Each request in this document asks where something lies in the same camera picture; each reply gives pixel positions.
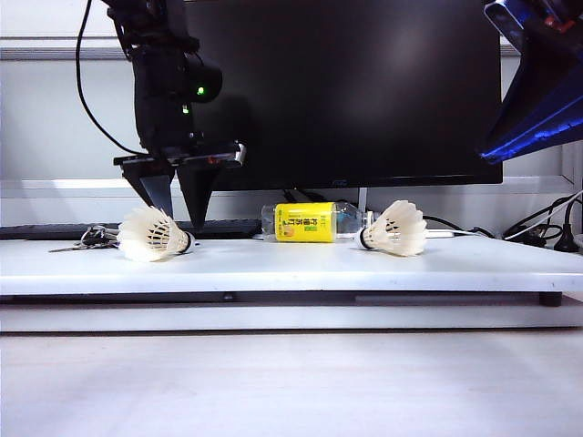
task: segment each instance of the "plastic bottle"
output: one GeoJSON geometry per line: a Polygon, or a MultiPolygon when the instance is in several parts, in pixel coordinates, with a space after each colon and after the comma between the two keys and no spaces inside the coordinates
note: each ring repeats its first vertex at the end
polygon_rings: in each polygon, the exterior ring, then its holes
{"type": "Polygon", "coordinates": [[[268,241],[335,242],[351,239],[366,215],[348,202],[279,203],[261,209],[268,241]]]}

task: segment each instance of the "white platform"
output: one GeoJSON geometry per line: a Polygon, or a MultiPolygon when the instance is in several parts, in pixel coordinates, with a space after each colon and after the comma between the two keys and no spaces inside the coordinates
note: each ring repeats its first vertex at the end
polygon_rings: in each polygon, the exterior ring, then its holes
{"type": "Polygon", "coordinates": [[[0,294],[276,290],[583,291],[583,256],[482,237],[432,239],[400,258],[351,244],[202,240],[155,263],[70,241],[1,241],[0,294]]]}
{"type": "Polygon", "coordinates": [[[482,237],[432,239],[414,258],[351,244],[259,240],[203,240],[190,254],[156,263],[130,261],[114,249],[48,253],[69,244],[0,242],[0,290],[13,297],[0,308],[2,331],[583,326],[577,300],[563,299],[560,308],[537,300],[539,292],[583,291],[583,256],[482,237]],[[201,298],[225,292],[235,293],[234,301],[201,298]],[[299,292],[300,300],[284,299],[299,292]],[[172,293],[183,303],[171,303],[172,293]],[[269,301],[258,302],[262,294],[269,301]],[[22,300],[34,296],[109,301],[22,300]],[[164,299],[112,302],[144,296],[164,299]]]}

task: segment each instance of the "white table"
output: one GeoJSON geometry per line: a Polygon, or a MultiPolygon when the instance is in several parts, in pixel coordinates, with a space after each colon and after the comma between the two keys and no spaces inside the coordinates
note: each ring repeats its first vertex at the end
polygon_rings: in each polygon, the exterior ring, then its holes
{"type": "Polygon", "coordinates": [[[583,330],[4,336],[0,350],[3,437],[581,435],[583,330]]]}
{"type": "Polygon", "coordinates": [[[533,294],[583,291],[580,254],[482,237],[432,239],[414,258],[350,244],[251,239],[203,240],[190,254],[156,263],[130,261],[113,249],[48,253],[68,244],[0,242],[0,292],[15,297],[13,303],[27,304],[17,298],[33,296],[85,299],[77,305],[5,304],[2,330],[583,325],[576,300],[550,309],[533,294]],[[89,305],[87,297],[107,298],[107,304],[89,305]]]}

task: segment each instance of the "blue light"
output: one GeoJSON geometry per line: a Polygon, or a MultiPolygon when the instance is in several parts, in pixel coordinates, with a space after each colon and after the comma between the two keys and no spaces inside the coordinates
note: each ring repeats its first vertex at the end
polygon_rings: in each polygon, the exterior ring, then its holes
{"type": "Polygon", "coordinates": [[[560,108],[558,111],[556,111],[553,114],[551,114],[550,116],[546,117],[544,120],[536,123],[534,126],[532,126],[530,129],[528,129],[525,132],[523,132],[522,134],[520,134],[518,137],[513,138],[510,141],[507,141],[502,146],[497,147],[494,150],[481,153],[480,156],[482,158],[485,158],[485,159],[488,159],[488,160],[494,161],[494,162],[504,161],[506,159],[510,159],[510,158],[516,156],[522,150],[524,150],[527,147],[531,147],[532,145],[534,145],[537,142],[540,142],[540,143],[545,142],[545,141],[549,140],[550,138],[552,138],[558,134],[561,134],[561,133],[563,133],[563,132],[565,132],[573,127],[578,127],[580,125],[583,125],[583,118],[576,118],[573,120],[569,120],[568,122],[562,123],[561,125],[559,125],[557,127],[549,128],[546,130],[537,130],[539,127],[541,127],[544,124],[546,124],[547,122],[551,121],[555,116],[557,116],[561,112],[565,111],[566,109],[569,109],[570,107],[572,107],[573,105],[575,105],[576,103],[578,103],[581,100],[583,100],[583,96],[579,96],[577,99],[573,100],[568,105],[565,105],[564,107],[560,108]]]}

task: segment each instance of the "black cable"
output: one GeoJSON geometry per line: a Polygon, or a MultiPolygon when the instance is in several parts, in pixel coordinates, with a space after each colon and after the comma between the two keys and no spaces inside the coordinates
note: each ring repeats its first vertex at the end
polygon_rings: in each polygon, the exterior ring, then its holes
{"type": "Polygon", "coordinates": [[[543,235],[541,235],[541,237],[543,237],[545,239],[556,239],[556,238],[560,237],[561,235],[563,235],[563,228],[561,228],[559,225],[546,225],[545,233],[543,235]],[[545,234],[547,233],[547,231],[549,229],[558,229],[558,232],[556,234],[553,234],[553,235],[546,237],[545,234]]]}
{"type": "Polygon", "coordinates": [[[460,228],[459,226],[455,225],[451,221],[447,221],[447,220],[444,220],[444,219],[439,218],[439,217],[423,216],[423,220],[436,221],[437,223],[441,223],[442,225],[446,225],[446,226],[448,226],[451,229],[463,230],[462,228],[460,228]]]}
{"type": "Polygon", "coordinates": [[[573,200],[571,203],[569,203],[567,205],[567,209],[565,209],[565,224],[566,225],[571,224],[571,209],[573,209],[573,205],[575,205],[575,202],[579,202],[581,205],[583,205],[583,202],[581,202],[581,200],[579,200],[578,198],[576,198],[575,200],[573,200]]]}
{"type": "Polygon", "coordinates": [[[283,196],[289,203],[298,203],[298,200],[293,196],[293,194],[288,189],[283,189],[283,196]]]}
{"type": "Polygon", "coordinates": [[[479,226],[476,226],[476,227],[470,229],[469,232],[480,232],[480,233],[486,235],[489,239],[495,239],[496,238],[494,236],[494,234],[492,234],[491,232],[488,232],[484,228],[480,228],[479,226]]]}
{"type": "Polygon", "coordinates": [[[517,228],[520,225],[522,225],[522,224],[524,224],[524,223],[526,223],[526,222],[528,222],[528,221],[530,221],[530,220],[532,220],[532,219],[540,216],[541,214],[544,214],[544,213],[546,213],[548,211],[549,212],[552,211],[554,208],[562,205],[563,203],[565,203],[569,199],[570,199],[570,196],[567,196],[567,197],[564,197],[564,198],[558,198],[557,200],[555,200],[548,207],[542,208],[541,210],[535,212],[534,214],[531,214],[530,216],[528,216],[526,218],[523,218],[522,220],[518,221],[517,223],[515,223],[514,225],[512,225],[510,228],[508,228],[505,233],[507,233],[510,229],[517,228]]]}
{"type": "Polygon", "coordinates": [[[302,188],[296,188],[298,192],[302,193],[308,200],[311,202],[327,202],[328,200],[322,195],[318,193],[314,193],[313,191],[306,191],[302,188]]]}
{"type": "Polygon", "coordinates": [[[75,69],[77,72],[77,92],[79,94],[79,98],[81,99],[81,104],[87,112],[89,119],[93,122],[93,124],[101,131],[103,135],[105,135],[113,144],[125,150],[128,153],[133,153],[134,155],[143,155],[146,156],[147,153],[137,152],[135,150],[131,150],[129,148],[123,147],[115,138],[113,138],[109,133],[97,122],[96,118],[91,113],[91,110],[87,106],[87,102],[85,101],[85,97],[83,96],[83,87],[81,86],[81,41],[83,40],[83,34],[85,33],[85,26],[87,25],[87,19],[89,17],[89,10],[91,9],[91,0],[87,0],[87,6],[85,8],[85,14],[83,15],[83,21],[81,22],[81,28],[79,29],[79,35],[77,36],[77,46],[75,47],[75,69]]]}

